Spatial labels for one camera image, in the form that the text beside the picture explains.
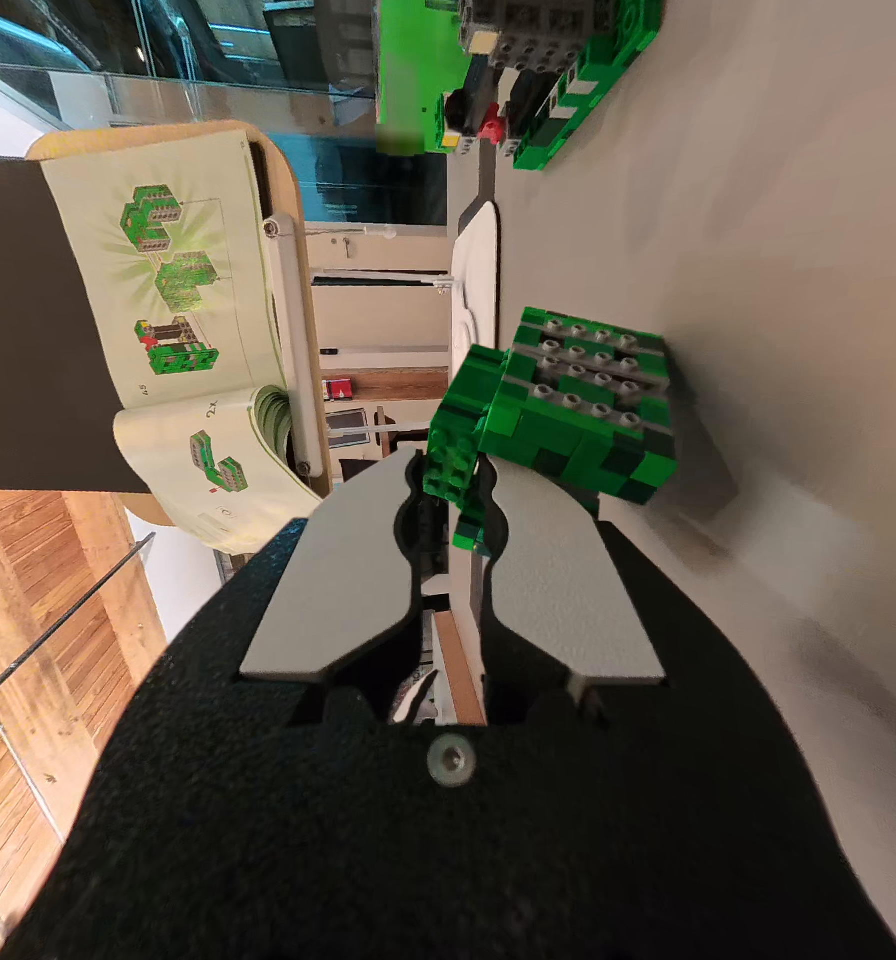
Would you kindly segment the black panel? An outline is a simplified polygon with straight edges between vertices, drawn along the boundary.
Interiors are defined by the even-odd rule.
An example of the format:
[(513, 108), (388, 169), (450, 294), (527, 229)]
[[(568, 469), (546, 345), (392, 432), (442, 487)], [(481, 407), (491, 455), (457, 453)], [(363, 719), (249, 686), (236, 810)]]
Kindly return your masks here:
[(0, 490), (148, 494), (61, 215), (36, 162), (0, 162)]

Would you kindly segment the open instruction booklet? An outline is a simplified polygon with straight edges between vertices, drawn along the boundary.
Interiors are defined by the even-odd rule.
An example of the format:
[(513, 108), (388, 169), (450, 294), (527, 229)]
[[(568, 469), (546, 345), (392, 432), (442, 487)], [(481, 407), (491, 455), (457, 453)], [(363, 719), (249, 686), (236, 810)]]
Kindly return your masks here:
[(39, 161), (122, 404), (118, 448), (176, 527), (230, 554), (322, 499), (294, 448), (252, 159), (234, 131)]

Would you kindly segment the white door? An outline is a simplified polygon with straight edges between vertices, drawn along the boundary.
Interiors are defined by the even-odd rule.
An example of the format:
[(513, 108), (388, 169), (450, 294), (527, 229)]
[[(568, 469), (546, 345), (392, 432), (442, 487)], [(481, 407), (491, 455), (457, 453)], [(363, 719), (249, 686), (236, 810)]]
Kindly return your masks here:
[(360, 271), (447, 274), (453, 245), (443, 226), (307, 222), (314, 273)]

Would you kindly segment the grey desk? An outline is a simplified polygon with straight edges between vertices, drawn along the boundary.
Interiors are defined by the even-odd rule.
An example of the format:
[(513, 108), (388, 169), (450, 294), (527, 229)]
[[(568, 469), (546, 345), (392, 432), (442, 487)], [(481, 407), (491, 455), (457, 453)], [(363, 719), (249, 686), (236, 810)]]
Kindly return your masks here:
[(695, 436), (613, 522), (777, 703), (896, 935), (896, 2), (667, 2), (541, 173), (450, 155), (525, 306), (662, 334)]

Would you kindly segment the green brick model base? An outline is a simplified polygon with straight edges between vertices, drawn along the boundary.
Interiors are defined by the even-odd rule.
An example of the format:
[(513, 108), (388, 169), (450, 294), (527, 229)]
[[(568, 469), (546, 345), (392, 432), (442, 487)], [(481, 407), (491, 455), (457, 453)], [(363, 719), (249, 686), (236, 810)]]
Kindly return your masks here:
[(485, 140), (541, 171), (656, 38), (661, 1), (442, 2), (470, 56), (463, 83), (434, 102), (434, 146)]

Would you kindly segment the green grey brick assembly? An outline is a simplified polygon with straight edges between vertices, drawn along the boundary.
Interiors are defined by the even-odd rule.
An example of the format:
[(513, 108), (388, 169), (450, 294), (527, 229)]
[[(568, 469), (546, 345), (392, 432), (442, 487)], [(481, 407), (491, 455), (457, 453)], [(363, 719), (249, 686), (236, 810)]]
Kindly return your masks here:
[(512, 346), (472, 345), (429, 427), (423, 489), (453, 504), (453, 546), (490, 556), (478, 458), (529, 468), (597, 514), (646, 504), (677, 467), (662, 336), (524, 309)]

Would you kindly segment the glass wall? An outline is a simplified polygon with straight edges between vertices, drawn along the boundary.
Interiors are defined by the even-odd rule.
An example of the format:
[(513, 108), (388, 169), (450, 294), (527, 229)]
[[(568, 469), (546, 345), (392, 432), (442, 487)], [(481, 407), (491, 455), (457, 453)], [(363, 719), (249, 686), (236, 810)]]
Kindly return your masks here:
[(238, 119), (312, 221), (442, 226), (445, 162), (376, 145), (379, 2), (0, 1), (0, 99), (49, 130)]

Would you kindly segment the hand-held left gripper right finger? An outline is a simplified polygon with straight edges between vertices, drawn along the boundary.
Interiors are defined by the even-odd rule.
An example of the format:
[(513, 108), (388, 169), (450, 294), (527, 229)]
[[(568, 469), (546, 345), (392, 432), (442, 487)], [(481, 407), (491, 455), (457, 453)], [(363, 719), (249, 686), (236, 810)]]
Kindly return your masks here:
[(482, 466), (491, 558), (479, 629), (488, 678), (509, 687), (662, 681), (596, 519), (529, 467), (494, 456)]

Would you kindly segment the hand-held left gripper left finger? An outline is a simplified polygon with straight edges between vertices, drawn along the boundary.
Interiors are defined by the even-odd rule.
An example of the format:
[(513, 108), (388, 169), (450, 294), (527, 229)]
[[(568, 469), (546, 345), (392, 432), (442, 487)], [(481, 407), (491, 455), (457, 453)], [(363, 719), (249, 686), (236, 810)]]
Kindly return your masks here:
[(325, 681), (417, 613), (423, 462), (419, 450), (400, 448), (312, 512), (241, 676)]

